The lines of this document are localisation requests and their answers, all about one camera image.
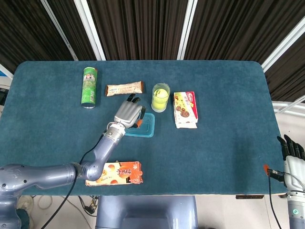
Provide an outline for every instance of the cracker box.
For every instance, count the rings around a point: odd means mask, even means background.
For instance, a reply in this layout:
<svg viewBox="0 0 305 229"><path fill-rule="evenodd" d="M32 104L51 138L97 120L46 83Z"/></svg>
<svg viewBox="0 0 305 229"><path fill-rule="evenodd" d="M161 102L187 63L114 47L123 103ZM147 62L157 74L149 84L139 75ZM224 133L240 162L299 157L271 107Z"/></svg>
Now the cracker box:
<svg viewBox="0 0 305 229"><path fill-rule="evenodd" d="M125 185L143 183L141 163L115 162L104 165L102 176L96 181L86 180L86 186Z"/></svg>
<svg viewBox="0 0 305 229"><path fill-rule="evenodd" d="M174 116L177 128L197 128L198 113L194 92L173 94Z"/></svg>

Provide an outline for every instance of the black curtain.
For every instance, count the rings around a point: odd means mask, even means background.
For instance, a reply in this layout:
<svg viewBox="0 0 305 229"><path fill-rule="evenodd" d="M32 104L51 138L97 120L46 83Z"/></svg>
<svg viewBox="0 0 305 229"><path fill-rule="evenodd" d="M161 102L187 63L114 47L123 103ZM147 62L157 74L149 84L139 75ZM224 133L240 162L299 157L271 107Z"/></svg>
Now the black curtain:
<svg viewBox="0 0 305 229"><path fill-rule="evenodd" d="M305 34L265 73L272 100L293 102L305 95Z"/></svg>
<svg viewBox="0 0 305 229"><path fill-rule="evenodd" d="M89 0L107 60L177 59L187 0Z"/></svg>
<svg viewBox="0 0 305 229"><path fill-rule="evenodd" d="M0 63L12 73L23 61L73 60L40 0L2 0Z"/></svg>
<svg viewBox="0 0 305 229"><path fill-rule="evenodd" d="M304 0L198 0L185 59L262 64L304 15Z"/></svg>
<svg viewBox="0 0 305 229"><path fill-rule="evenodd" d="M71 47L80 61L96 60L73 0L48 0Z"/></svg>

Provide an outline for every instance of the blue plastic tray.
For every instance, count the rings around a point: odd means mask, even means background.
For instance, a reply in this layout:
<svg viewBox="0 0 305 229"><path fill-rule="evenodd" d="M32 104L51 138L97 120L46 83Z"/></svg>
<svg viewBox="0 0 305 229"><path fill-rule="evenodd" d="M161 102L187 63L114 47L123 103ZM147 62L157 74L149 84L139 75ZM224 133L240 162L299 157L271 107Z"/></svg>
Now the blue plastic tray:
<svg viewBox="0 0 305 229"><path fill-rule="evenodd" d="M129 128L126 130L127 136L134 137L152 137L154 132L154 115L145 113L140 128Z"/></svg>

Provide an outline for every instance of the robotic hand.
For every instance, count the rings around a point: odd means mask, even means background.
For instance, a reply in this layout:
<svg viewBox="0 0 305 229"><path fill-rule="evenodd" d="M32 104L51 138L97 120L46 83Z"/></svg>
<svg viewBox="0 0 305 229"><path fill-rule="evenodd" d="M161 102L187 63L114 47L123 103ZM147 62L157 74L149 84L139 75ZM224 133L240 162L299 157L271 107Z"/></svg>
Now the robotic hand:
<svg viewBox="0 0 305 229"><path fill-rule="evenodd" d="M0 167L0 227L20 229L21 222L16 214L16 205L22 191L36 186L40 189L59 187L75 183L77 178L97 180L102 175L104 164L113 149L125 135L125 129L139 127L145 113L145 107L131 94L124 101L114 117L114 122L107 125L107 130L93 148L95 160L82 161L59 166L32 167L26 165L6 165Z"/></svg>
<svg viewBox="0 0 305 229"><path fill-rule="evenodd" d="M305 152L287 135L277 137L282 146L284 172L268 169L270 177L287 187L290 229L305 229Z"/></svg>

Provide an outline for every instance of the orange snack box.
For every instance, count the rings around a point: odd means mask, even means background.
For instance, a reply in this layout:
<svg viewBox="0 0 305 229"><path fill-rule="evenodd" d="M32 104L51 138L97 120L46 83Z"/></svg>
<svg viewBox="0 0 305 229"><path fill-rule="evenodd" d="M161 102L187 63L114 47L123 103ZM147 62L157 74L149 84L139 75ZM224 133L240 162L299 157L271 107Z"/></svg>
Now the orange snack box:
<svg viewBox="0 0 305 229"><path fill-rule="evenodd" d="M102 176L96 181L86 180L86 186L125 185L143 183L141 163L114 162L106 163Z"/></svg>

